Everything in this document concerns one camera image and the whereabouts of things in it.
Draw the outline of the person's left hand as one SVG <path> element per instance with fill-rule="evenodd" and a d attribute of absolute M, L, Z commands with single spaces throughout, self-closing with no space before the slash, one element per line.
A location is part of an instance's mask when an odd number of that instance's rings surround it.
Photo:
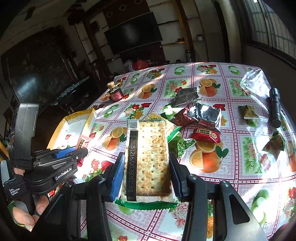
<path fill-rule="evenodd" d="M 27 206 L 21 202 L 16 201 L 15 207 L 12 209 L 12 214 L 16 222 L 25 226 L 27 230 L 30 232 L 34 228 L 36 222 L 38 221 L 39 217 L 42 215 L 44 210 L 49 204 L 48 196 L 42 195 L 39 197 L 36 203 L 36 210 L 37 214 L 30 215 L 27 209 Z"/>

